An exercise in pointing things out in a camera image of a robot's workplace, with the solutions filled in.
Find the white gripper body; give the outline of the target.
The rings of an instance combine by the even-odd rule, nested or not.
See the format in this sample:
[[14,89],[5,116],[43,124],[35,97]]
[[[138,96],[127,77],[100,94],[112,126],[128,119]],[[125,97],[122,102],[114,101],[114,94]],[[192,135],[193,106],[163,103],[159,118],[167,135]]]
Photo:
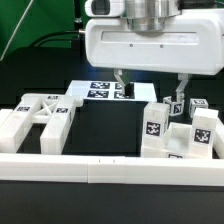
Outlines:
[[215,75],[224,68],[224,8],[180,0],[87,0],[86,56],[94,67]]

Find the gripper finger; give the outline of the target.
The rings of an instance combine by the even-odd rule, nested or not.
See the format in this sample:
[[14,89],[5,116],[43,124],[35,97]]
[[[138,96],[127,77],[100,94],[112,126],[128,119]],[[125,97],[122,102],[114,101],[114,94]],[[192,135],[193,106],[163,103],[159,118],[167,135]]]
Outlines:
[[127,72],[122,69],[115,69],[114,77],[121,85],[122,94],[127,97],[132,97],[134,95],[134,84],[129,81]]
[[191,75],[189,73],[179,73],[178,74],[178,81],[179,84],[177,88],[172,92],[171,100],[174,103],[182,103],[185,97],[184,90],[187,86]]

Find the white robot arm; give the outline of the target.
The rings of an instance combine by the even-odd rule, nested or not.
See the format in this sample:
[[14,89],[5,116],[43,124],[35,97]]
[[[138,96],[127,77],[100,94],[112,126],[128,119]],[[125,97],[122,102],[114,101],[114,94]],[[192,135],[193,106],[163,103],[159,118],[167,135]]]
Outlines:
[[224,68],[224,8],[186,9],[183,0],[87,0],[85,49],[94,67],[176,73],[176,100],[192,74]]

